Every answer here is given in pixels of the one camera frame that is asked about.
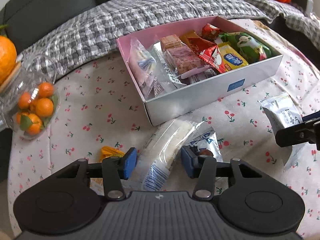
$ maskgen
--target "sofa backrest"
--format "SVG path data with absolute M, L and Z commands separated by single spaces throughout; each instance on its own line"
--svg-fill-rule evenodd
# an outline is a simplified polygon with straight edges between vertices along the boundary
M 0 11 L 0 25 L 17 52 L 28 48 L 68 19 L 109 0 L 10 0 Z

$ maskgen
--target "blue sticker on box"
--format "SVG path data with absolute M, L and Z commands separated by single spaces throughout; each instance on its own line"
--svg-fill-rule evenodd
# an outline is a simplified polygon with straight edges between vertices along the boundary
M 228 87 L 227 92 L 229 92 L 229 91 L 231 91 L 231 90 L 233 90 L 233 89 L 236 89 L 236 88 L 238 88 L 238 87 L 241 87 L 241 86 L 244 84 L 244 81 L 245 81 L 245 78 L 242 79 L 242 80 L 239 80 L 239 81 L 237 81 L 237 82 L 234 82 L 234 83 L 230 84 L 229 87 Z
M 236 55 L 233 55 L 232 53 L 227 53 L 223 56 L 223 58 L 235 66 L 240 66 L 243 63 L 243 60 L 238 58 Z

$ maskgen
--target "wooden lid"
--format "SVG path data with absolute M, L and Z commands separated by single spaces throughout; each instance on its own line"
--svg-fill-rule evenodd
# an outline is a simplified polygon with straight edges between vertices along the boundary
M 7 77 L 7 79 L 0 86 L 0 93 L 6 88 L 6 86 L 9 84 L 9 82 L 15 77 L 15 75 L 17 74 L 20 67 L 21 67 L 21 62 L 19 61 L 16 63 L 14 69 L 11 71 L 11 73 Z

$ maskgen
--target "gingham quilt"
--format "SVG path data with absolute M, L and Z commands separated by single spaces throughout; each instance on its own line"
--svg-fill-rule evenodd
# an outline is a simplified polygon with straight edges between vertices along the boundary
M 118 37 L 148 27 L 205 16 L 272 22 L 278 15 L 286 19 L 288 27 L 305 33 L 320 49 L 316 23 L 294 7 L 271 0 L 264 3 L 260 0 L 111 0 L 68 20 L 22 54 L 24 58 L 33 54 L 50 56 L 58 67 L 57 78 L 61 78 L 115 50 Z M 50 62 L 34 62 L 32 68 L 41 66 L 44 73 L 52 75 Z

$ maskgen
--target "green snack package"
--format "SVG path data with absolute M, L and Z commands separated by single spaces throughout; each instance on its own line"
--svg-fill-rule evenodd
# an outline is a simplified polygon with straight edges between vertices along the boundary
M 224 33 L 219 35 L 223 42 L 229 41 L 234 48 L 249 64 L 272 57 L 271 50 L 251 37 L 247 33 Z

